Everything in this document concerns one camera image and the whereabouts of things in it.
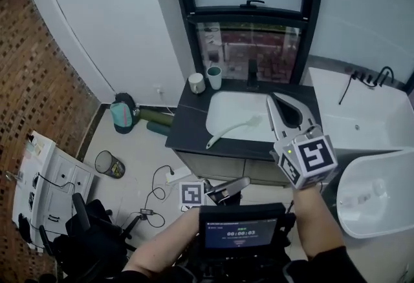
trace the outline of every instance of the green rolled mat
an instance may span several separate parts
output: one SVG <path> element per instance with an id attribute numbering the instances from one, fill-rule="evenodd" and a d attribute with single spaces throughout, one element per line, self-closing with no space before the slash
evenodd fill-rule
<path id="1" fill-rule="evenodd" d="M 171 115 L 154 112 L 153 110 L 142 109 L 140 110 L 140 118 L 160 123 L 161 125 L 171 126 L 173 124 L 174 117 Z"/>
<path id="2" fill-rule="evenodd" d="M 164 136 L 168 136 L 169 131 L 171 130 L 170 127 L 168 127 L 166 125 L 162 125 L 162 124 L 154 122 L 154 121 L 148 121 L 147 129 L 149 131 L 153 131 L 153 132 L 156 132 L 157 134 L 161 134 L 161 135 L 164 135 Z"/>

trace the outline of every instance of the black faucet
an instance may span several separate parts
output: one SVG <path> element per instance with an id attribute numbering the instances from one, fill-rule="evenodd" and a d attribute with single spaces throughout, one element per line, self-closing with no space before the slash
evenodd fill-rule
<path id="1" fill-rule="evenodd" d="M 248 61 L 247 87 L 250 90 L 259 88 L 257 83 L 257 61 L 255 59 L 249 59 Z"/>
<path id="2" fill-rule="evenodd" d="M 389 73 L 391 73 L 391 84 L 394 84 L 394 72 L 393 72 L 393 70 L 391 69 L 391 67 L 388 67 L 388 66 L 385 66 L 381 71 L 380 71 L 380 73 L 378 74 L 378 76 L 376 77 L 376 79 L 375 79 L 375 81 L 373 82 L 373 85 L 374 85 L 374 87 L 376 87 L 376 85 L 378 84 L 378 81 L 380 80 L 380 77 L 382 76 L 382 73 L 386 70 L 386 69 L 388 69 L 387 70 L 387 72 L 384 74 L 384 78 L 382 79 L 382 81 L 380 82 L 380 87 L 382 87 L 382 85 L 384 84 L 384 82 L 386 81 L 386 79 L 387 79 L 387 77 L 388 77 L 388 75 L 389 75 Z"/>

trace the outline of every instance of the black window frame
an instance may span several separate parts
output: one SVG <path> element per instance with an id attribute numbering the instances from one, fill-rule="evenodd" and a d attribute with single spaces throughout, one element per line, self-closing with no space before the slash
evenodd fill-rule
<path id="1" fill-rule="evenodd" d="M 290 77 L 290 83 L 299 84 L 311 49 L 321 0 L 302 0 L 300 11 L 266 8 L 259 5 L 255 8 L 241 8 L 240 6 L 197 7 L 195 0 L 179 0 L 179 3 L 196 72 L 205 76 L 197 37 L 197 23 L 240 22 L 281 25 L 301 30 L 298 53 Z"/>

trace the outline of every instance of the black bag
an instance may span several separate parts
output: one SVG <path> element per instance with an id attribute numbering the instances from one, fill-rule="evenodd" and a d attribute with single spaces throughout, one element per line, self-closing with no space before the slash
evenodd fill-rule
<path id="1" fill-rule="evenodd" d="M 109 109 L 115 130 L 120 134 L 127 134 L 138 123 L 139 118 L 135 116 L 135 102 L 129 94 L 117 94 Z"/>

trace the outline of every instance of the black shirt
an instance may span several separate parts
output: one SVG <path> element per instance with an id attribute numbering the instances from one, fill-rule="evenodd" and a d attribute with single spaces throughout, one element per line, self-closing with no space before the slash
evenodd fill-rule
<path id="1" fill-rule="evenodd" d="M 311 261 L 297 260 L 283 268 L 284 281 L 267 282 L 366 282 L 349 258 L 346 248 L 339 247 L 316 255 Z M 191 282 L 191 275 L 181 267 L 173 267 L 162 278 L 150 280 L 136 271 L 123 271 L 114 283 Z"/>

